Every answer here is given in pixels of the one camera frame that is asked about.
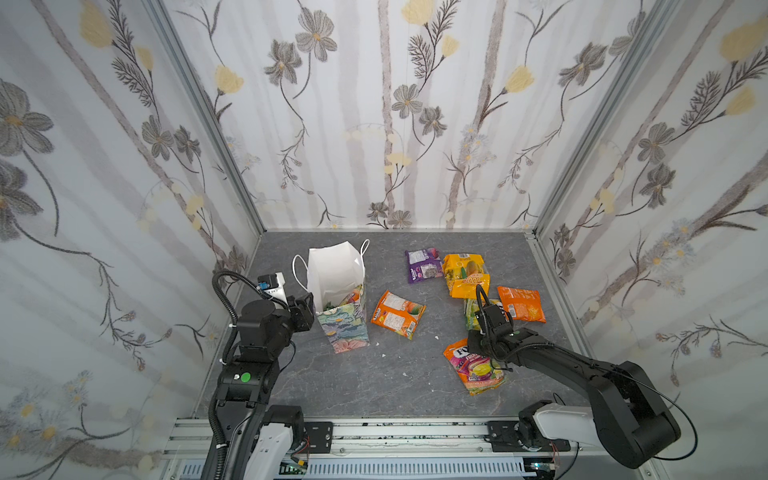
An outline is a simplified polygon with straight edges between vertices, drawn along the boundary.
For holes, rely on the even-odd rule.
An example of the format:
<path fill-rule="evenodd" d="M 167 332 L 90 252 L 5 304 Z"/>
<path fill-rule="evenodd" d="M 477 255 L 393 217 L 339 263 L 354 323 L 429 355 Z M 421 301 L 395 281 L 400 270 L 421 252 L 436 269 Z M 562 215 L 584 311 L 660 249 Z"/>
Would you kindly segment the green yellow Fox's candy packet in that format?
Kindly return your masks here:
<path fill-rule="evenodd" d="M 482 329 L 477 317 L 479 310 L 480 308 L 476 299 L 466 299 L 464 301 L 464 318 L 466 329 L 468 331 L 480 331 Z"/>

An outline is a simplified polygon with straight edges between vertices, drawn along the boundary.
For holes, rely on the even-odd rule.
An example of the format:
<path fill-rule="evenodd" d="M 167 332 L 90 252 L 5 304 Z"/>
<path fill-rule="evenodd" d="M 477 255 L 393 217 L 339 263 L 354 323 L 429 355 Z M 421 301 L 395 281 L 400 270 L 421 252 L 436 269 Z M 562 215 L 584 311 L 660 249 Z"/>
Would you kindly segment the pink Fox's candy packet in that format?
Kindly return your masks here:
<path fill-rule="evenodd" d="M 467 339 L 449 345 L 443 355 L 471 396 L 494 390 L 505 383 L 504 371 L 490 358 L 471 353 Z"/>

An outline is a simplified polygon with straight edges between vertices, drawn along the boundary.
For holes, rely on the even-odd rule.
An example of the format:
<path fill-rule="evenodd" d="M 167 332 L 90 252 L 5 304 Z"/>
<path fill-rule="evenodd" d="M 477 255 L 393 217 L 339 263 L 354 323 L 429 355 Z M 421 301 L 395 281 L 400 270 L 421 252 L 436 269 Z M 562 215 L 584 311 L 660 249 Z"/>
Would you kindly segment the floral white paper bag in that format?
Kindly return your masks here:
<path fill-rule="evenodd" d="M 307 258 L 295 255 L 292 259 L 293 276 L 304 291 L 314 295 L 315 319 L 337 354 L 369 345 L 364 262 L 369 246 L 368 239 L 358 248 L 345 241 L 311 248 Z M 340 306 L 342 299 L 360 284 L 364 287 L 360 300 Z"/>

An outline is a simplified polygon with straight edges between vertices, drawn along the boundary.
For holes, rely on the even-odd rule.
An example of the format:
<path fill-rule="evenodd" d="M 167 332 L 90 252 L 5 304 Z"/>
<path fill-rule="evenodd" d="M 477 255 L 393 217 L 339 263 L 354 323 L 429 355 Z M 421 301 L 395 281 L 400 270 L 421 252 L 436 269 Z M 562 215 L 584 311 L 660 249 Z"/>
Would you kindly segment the orange white snack packet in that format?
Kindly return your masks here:
<path fill-rule="evenodd" d="M 374 309 L 371 323 L 412 340 L 425 311 L 425 305 L 386 291 Z"/>

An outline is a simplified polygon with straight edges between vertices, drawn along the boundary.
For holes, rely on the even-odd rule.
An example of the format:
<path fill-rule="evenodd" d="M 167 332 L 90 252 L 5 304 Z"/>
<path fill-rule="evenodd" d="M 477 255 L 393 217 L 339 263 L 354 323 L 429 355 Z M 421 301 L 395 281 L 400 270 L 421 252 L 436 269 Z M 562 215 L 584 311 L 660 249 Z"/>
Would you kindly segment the red orange Fox's candy packet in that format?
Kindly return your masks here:
<path fill-rule="evenodd" d="M 342 299 L 342 301 L 340 302 L 340 306 L 358 302 L 361 296 L 363 295 L 363 292 L 364 292 L 363 285 L 362 284 L 358 285 Z"/>

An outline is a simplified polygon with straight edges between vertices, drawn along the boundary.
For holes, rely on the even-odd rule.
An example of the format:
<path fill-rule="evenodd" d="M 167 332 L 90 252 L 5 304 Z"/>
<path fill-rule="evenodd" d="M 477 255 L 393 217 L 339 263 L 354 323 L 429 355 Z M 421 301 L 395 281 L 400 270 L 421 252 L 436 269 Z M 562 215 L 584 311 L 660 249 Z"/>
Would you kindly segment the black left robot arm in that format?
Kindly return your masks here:
<path fill-rule="evenodd" d="M 278 274 L 252 281 L 232 270 L 214 273 L 212 287 L 230 334 L 208 406 L 212 439 L 201 477 L 274 479 L 284 463 L 302 471 L 308 461 L 299 456 L 309 452 L 302 409 L 271 405 L 270 397 L 280 355 L 314 324 L 313 295 L 286 296 Z"/>

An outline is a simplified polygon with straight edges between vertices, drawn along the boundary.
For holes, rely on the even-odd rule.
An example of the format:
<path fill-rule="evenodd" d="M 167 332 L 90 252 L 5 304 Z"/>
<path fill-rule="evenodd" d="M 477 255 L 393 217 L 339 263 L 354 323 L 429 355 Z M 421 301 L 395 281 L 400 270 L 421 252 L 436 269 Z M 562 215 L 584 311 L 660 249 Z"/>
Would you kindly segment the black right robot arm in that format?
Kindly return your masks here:
<path fill-rule="evenodd" d="M 494 364 L 538 371 L 570 388 L 588 404 L 568 407 L 539 401 L 520 411 L 516 439 L 526 449 L 564 440 L 602 448 L 620 465 L 637 469 L 660 459 L 678 441 L 681 429 L 672 411 L 676 403 L 659 392 L 637 364 L 620 365 L 559 346 L 539 333 L 513 325 L 482 286 L 476 288 L 479 329 L 468 333 L 468 350 Z"/>

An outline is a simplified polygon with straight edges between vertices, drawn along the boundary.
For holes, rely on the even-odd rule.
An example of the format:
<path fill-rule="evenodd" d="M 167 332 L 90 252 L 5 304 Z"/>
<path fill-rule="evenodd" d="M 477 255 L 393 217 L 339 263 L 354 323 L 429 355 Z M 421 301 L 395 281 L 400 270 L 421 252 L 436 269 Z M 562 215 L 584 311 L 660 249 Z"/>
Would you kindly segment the yellow mango gummy packet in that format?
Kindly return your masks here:
<path fill-rule="evenodd" d="M 475 299 L 480 285 L 490 290 L 490 274 L 479 254 L 448 254 L 442 260 L 442 270 L 449 295 L 455 299 Z"/>

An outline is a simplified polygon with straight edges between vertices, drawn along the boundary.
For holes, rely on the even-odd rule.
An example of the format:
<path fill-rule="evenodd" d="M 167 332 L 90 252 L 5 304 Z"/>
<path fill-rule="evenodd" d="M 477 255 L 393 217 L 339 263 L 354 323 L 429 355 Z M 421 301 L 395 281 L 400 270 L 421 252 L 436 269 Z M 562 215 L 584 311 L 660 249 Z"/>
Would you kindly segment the orange chips packet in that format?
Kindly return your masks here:
<path fill-rule="evenodd" d="M 546 322 L 538 291 L 499 286 L 497 293 L 504 311 L 509 314 L 512 320 Z"/>

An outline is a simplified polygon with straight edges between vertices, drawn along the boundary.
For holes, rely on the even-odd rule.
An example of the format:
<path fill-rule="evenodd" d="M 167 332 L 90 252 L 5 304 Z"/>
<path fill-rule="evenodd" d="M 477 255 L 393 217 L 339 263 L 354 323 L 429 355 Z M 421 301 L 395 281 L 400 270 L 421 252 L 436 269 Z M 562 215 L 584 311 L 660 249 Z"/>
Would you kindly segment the purple snack packet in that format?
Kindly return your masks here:
<path fill-rule="evenodd" d="M 406 251 L 405 258 L 410 284 L 444 276 L 442 261 L 436 248 Z"/>

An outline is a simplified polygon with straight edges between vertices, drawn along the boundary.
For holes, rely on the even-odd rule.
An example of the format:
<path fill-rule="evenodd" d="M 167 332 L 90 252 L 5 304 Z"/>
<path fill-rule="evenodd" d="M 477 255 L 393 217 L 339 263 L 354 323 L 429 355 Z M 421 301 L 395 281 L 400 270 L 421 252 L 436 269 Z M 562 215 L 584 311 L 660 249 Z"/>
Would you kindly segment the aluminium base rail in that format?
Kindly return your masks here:
<path fill-rule="evenodd" d="M 517 457 L 527 479 L 666 479 L 669 474 L 657 461 L 637 470 L 616 463 L 595 446 L 571 443 L 539 451 L 506 450 L 492 444 L 487 417 L 423 418 L 309 418 L 311 446 L 299 457 L 308 461 L 305 471 L 280 468 L 280 479 L 304 479 L 309 465 L 335 458 L 467 458 Z"/>

